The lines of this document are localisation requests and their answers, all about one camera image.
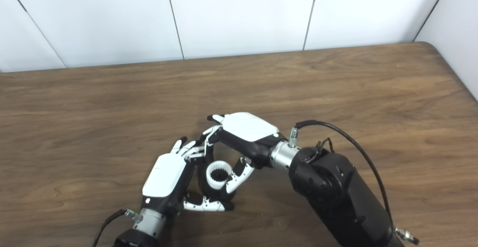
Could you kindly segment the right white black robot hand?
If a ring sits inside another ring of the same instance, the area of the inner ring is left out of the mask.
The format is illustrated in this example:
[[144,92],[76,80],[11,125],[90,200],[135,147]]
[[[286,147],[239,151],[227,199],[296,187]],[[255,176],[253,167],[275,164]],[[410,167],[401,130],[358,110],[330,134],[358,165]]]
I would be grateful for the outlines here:
[[205,130],[200,137],[205,146],[205,162],[210,164],[214,161],[214,145],[217,142],[242,155],[221,187],[222,194],[236,191],[254,169],[273,168],[270,154],[279,142],[285,140],[276,126],[248,112],[214,114],[208,116],[208,121],[214,121],[216,125]]

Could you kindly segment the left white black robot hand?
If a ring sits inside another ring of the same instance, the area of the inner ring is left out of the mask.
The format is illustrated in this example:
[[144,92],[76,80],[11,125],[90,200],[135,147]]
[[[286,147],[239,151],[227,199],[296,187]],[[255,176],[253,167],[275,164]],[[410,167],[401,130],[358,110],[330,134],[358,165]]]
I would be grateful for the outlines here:
[[168,153],[160,155],[142,187],[141,210],[152,210],[167,218],[182,210],[201,212],[232,211],[234,204],[212,196],[190,194],[187,188],[196,166],[204,162],[205,147],[182,137]]

